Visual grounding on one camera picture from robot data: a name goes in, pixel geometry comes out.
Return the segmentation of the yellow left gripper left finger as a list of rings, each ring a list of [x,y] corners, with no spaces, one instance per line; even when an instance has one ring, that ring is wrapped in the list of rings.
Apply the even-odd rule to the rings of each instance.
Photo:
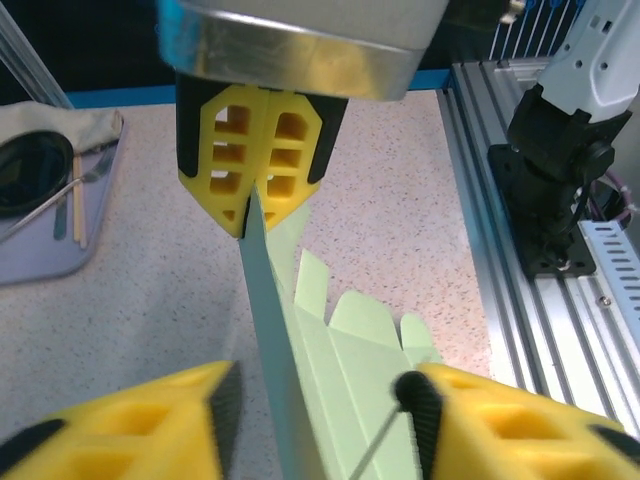
[[[217,361],[55,412],[1,443],[4,479],[227,479],[240,365]]]

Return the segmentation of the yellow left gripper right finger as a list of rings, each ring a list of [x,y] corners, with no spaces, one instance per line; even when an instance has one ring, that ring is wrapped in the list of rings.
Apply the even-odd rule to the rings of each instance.
[[[425,479],[639,476],[639,442],[606,417],[453,367],[423,363],[394,383]]]

